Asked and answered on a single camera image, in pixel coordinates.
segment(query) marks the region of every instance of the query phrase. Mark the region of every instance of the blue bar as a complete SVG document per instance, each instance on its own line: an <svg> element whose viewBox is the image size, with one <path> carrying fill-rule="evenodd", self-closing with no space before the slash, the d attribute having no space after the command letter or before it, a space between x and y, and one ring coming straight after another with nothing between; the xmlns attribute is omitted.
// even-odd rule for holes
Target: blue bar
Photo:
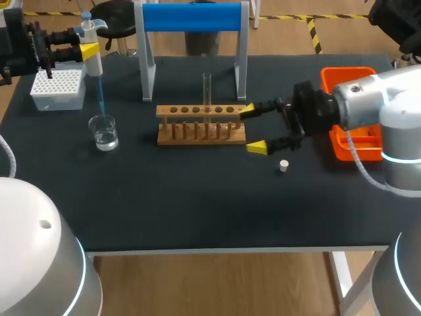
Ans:
<svg viewBox="0 0 421 316"><path fill-rule="evenodd" d="M240 3L145 3L146 32L221 32L241 30Z"/></svg>

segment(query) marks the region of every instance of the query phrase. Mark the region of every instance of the orange tray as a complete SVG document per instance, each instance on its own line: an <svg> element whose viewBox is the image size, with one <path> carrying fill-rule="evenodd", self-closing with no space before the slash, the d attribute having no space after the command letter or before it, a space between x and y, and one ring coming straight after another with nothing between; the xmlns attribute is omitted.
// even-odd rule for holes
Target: orange tray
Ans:
<svg viewBox="0 0 421 316"><path fill-rule="evenodd" d="M343 82L375 74L370 67L330 67L322 69L322 89L332 93L334 86ZM334 147L336 157L342 161L353 161L349 150L347 135L338 125L333 126L329 132L330 140ZM357 128L351 131L355 149L361 161L381 161L382 158L382 133L380 125Z"/></svg>

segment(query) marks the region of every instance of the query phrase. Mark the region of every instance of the wooden test tube rack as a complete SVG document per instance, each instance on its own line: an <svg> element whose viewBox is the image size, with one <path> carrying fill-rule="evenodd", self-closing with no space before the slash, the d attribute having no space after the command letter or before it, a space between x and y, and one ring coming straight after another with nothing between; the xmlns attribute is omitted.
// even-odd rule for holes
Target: wooden test tube rack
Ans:
<svg viewBox="0 0 421 316"><path fill-rule="evenodd" d="M245 105L157 105L158 145L245 144L245 127L239 113ZM169 123L168 118L200 118L197 122ZM235 122L205 123L205 118L233 118Z"/></svg>

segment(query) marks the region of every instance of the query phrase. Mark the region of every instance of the test tube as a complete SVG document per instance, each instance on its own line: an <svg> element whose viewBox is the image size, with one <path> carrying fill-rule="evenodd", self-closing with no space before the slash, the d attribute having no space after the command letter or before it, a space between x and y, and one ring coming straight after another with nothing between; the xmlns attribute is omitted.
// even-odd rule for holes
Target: test tube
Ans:
<svg viewBox="0 0 421 316"><path fill-rule="evenodd" d="M209 113L211 108L209 105L212 103L212 75L210 72L203 73L203 108L205 113ZM210 123L211 118L205 117L204 123Z"/></svg>

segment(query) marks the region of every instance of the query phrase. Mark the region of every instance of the black tabletop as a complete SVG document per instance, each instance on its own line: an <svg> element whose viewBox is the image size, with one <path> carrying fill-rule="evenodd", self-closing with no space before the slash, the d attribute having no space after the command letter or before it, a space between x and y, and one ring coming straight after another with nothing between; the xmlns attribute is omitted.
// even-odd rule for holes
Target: black tabletop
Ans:
<svg viewBox="0 0 421 316"><path fill-rule="evenodd" d="M120 145L95 148L87 122L99 112L87 78L81 111L39 112L21 78L0 126L16 177L41 188L87 251L388 245L420 202L375 189L354 163L340 163L327 136L266 157L244 145L158 147L155 105L200 104L212 70L212 102L233 104L233 58L156 58L152 103L142 103L137 59L103 60L107 111ZM325 66L390 68L386 56L249 57L247 100L290 97L295 83L320 87ZM285 134L275 113L246 122L248 142ZM285 174L276 172L287 159ZM0 154L0 174L8 173ZM382 180L382 164L368 170Z"/></svg>

